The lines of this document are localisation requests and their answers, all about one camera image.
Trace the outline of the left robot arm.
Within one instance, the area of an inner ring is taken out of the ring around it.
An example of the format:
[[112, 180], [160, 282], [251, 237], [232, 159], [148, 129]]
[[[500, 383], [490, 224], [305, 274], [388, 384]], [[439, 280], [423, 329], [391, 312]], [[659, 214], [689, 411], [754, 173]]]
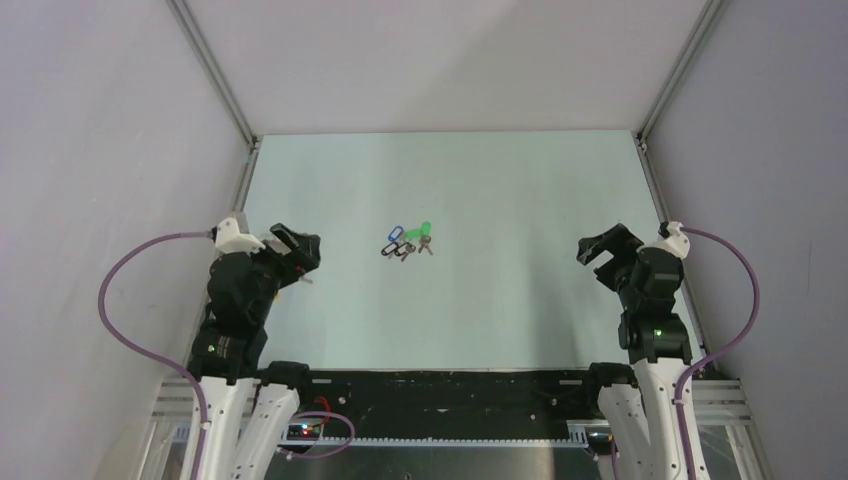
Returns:
[[278, 293], [321, 262], [321, 239], [281, 223], [258, 238], [234, 216], [210, 233], [208, 302], [187, 370], [195, 391], [186, 479], [261, 479], [288, 421], [316, 403], [307, 365], [260, 364]]

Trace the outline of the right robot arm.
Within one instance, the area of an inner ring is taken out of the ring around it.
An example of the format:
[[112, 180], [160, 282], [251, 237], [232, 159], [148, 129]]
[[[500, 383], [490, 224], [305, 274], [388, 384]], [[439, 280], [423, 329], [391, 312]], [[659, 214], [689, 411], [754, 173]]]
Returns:
[[628, 361], [592, 364], [580, 392], [583, 409], [609, 424], [615, 479], [710, 476], [692, 418], [691, 342], [674, 311], [689, 249], [678, 222], [662, 224], [650, 244], [622, 224], [578, 242], [582, 265], [610, 254], [594, 273], [622, 306], [618, 341]]

